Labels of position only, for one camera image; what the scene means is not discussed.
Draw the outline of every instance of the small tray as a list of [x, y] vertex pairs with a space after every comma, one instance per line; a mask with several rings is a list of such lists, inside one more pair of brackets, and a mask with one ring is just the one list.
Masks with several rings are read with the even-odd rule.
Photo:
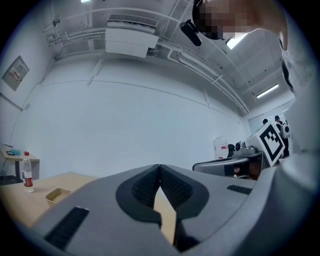
[[56, 188], [55, 190], [47, 194], [45, 196], [45, 199], [47, 200], [49, 206], [52, 207], [70, 194], [71, 194], [70, 190], [66, 190], [63, 188]]

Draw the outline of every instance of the white wall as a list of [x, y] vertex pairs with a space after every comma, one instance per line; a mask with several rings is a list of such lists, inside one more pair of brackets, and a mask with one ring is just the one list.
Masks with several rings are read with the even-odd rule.
[[88, 86], [98, 59], [58, 61], [18, 119], [12, 143], [40, 158], [41, 178], [68, 171], [103, 177], [159, 163], [191, 169], [214, 158], [215, 137], [245, 138], [234, 104], [188, 69], [110, 56]]
[[53, 56], [46, 36], [42, 33], [40, 17], [42, 8], [42, 5], [37, 6], [20, 22], [0, 56], [1, 78], [19, 56], [30, 70], [16, 91], [0, 79], [0, 93], [21, 108], [31, 89], [44, 78], [49, 61]]
[[[0, 95], [2, 95], [0, 96], [0, 144], [10, 143], [10, 136], [20, 110], [32, 88], [44, 78], [46, 68], [53, 56], [46, 37], [42, 33], [43, 24], [40, 17], [42, 9], [43, 6], [38, 5], [26, 15], [0, 54]], [[2, 80], [2, 77], [18, 56], [22, 57], [30, 71], [14, 91]], [[1, 167], [3, 161], [4, 159], [0, 157]], [[13, 174], [14, 168], [12, 162], [7, 162], [4, 167], [7, 175]]]

